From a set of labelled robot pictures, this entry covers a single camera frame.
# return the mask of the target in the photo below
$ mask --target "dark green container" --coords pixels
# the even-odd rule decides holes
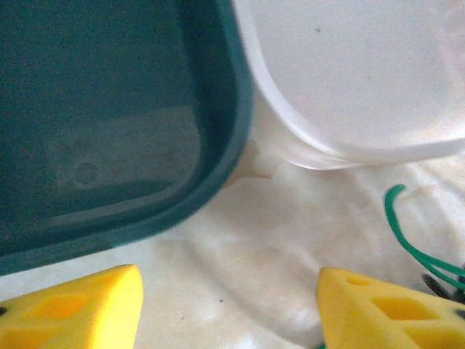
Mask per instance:
[[[228,0],[1,3],[0,275],[159,233],[248,136]]]

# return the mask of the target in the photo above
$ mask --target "green cable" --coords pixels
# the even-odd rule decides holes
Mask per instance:
[[[441,273],[436,269],[434,266],[446,270],[450,273],[454,273],[458,276],[465,276],[465,270],[461,269],[459,267],[456,267],[455,265],[451,265],[447,262],[444,262],[443,260],[438,260],[437,258],[434,258],[432,256],[429,256],[428,254],[423,253],[422,251],[416,249],[414,246],[412,246],[407,239],[404,237],[401,229],[400,229],[400,224],[399,220],[397,218],[397,215],[394,210],[394,203],[396,198],[399,196],[399,194],[405,190],[404,185],[396,185],[389,189],[387,192],[385,198],[384,198],[384,209],[386,211],[386,216],[387,216],[387,221],[395,234],[396,239],[399,241],[400,245],[412,255],[413,258],[418,260],[426,269],[428,269],[431,273],[436,275],[438,278],[441,278],[442,280],[448,282],[449,284],[459,288],[459,289],[465,289],[465,284],[456,281],[449,276],[445,275],[444,273]]]

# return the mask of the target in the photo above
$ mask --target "white container lid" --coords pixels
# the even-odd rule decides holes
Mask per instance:
[[[465,1],[234,0],[258,90],[314,149],[361,164],[465,148]]]

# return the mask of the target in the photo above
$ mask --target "white fabric surface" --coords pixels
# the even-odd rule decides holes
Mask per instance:
[[[145,300],[136,349],[301,348],[322,340],[315,287],[339,266],[415,289],[424,269],[395,240],[383,211],[392,185],[406,236],[465,262],[465,156],[315,172],[250,142],[227,186],[170,231],[106,252],[0,278],[0,300],[125,263]]]

